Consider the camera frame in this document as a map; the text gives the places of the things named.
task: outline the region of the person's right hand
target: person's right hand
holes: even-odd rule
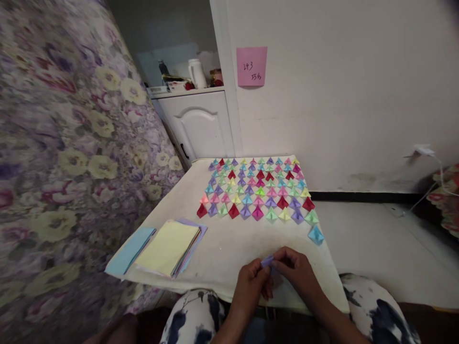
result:
[[[307,303],[324,296],[307,257],[289,247],[273,254],[272,266],[281,273]]]

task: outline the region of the cabinet door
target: cabinet door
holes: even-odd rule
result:
[[[157,101],[188,162],[234,156],[225,92]]]

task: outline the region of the cabinet handle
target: cabinet handle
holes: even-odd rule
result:
[[[183,148],[183,143],[180,144],[180,147],[182,147],[183,154],[185,155],[185,157],[186,157],[187,159],[190,159],[190,157],[189,157],[189,156],[186,154],[186,152],[185,152],[185,148]]]

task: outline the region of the stack of paper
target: stack of paper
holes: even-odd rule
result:
[[[184,271],[207,227],[169,220],[135,260],[136,268],[168,278]]]

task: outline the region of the floral bedspread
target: floral bedspread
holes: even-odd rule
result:
[[[440,172],[433,176],[434,181],[440,185]],[[427,199],[441,210],[443,220],[441,225],[451,235],[459,238],[459,197],[448,194],[446,191],[459,194],[459,164],[449,167],[443,171],[444,186],[433,190]]]

